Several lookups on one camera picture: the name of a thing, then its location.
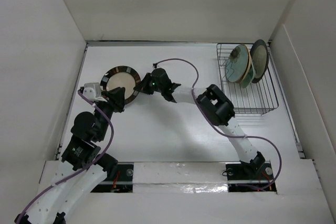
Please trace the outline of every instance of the clear plastic tape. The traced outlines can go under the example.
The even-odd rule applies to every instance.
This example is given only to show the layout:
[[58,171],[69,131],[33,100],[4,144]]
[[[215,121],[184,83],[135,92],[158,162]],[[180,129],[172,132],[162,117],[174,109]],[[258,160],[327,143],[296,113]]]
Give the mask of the clear plastic tape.
[[135,184],[134,193],[227,193],[228,184]]

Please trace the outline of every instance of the gray wall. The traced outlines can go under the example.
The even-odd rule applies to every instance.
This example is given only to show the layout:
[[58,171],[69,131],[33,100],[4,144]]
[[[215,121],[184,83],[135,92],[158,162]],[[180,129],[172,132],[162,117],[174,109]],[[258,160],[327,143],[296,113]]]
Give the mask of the gray wall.
[[268,40],[288,0],[65,0],[86,40]]
[[302,147],[336,216],[336,1],[291,0],[271,49]]
[[0,164],[50,159],[85,49],[63,0],[0,0]]

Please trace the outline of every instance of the blue plate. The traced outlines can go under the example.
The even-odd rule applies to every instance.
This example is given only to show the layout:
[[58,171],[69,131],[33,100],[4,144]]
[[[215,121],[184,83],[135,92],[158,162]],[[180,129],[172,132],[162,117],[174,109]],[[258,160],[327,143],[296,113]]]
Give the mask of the blue plate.
[[226,61],[226,79],[229,82],[239,81],[246,74],[248,63],[249,53],[247,47],[244,44],[235,47]]

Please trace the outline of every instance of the wire basket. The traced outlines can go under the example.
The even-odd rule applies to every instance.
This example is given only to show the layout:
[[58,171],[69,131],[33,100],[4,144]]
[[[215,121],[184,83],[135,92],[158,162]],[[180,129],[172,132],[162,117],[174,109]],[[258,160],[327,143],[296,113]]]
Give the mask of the wire basket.
[[265,114],[279,107],[273,80],[269,69],[258,83],[251,83],[246,88],[240,84],[227,81],[225,75],[226,61],[236,45],[217,44],[217,60],[221,87],[232,101],[237,114]]

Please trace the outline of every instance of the metal wire rack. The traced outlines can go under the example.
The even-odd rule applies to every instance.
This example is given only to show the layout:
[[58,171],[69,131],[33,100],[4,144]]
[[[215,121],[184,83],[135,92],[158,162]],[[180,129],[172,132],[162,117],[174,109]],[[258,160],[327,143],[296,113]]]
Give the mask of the metal wire rack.
[[217,60],[222,91],[232,101],[237,114],[265,114],[279,107],[273,80],[269,69],[258,83],[247,88],[228,82],[225,75],[226,61],[236,45],[217,44]]

